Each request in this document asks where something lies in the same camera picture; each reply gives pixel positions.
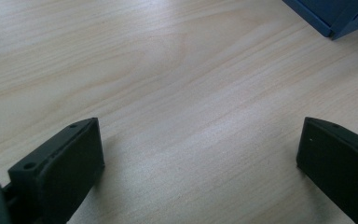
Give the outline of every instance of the wooden table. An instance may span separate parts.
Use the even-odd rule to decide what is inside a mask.
[[[351,223],[296,168],[306,116],[358,133],[358,31],[278,0],[0,1],[0,183],[100,120],[103,178],[69,223]]]

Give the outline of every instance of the table surface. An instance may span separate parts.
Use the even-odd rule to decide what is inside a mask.
[[[91,117],[106,168],[69,223],[352,223],[296,151],[305,117],[358,133],[358,31],[278,0],[0,1],[0,183]]]

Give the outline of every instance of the blue object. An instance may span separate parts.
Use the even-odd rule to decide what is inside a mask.
[[[358,0],[283,0],[319,33],[332,39],[358,29]]]

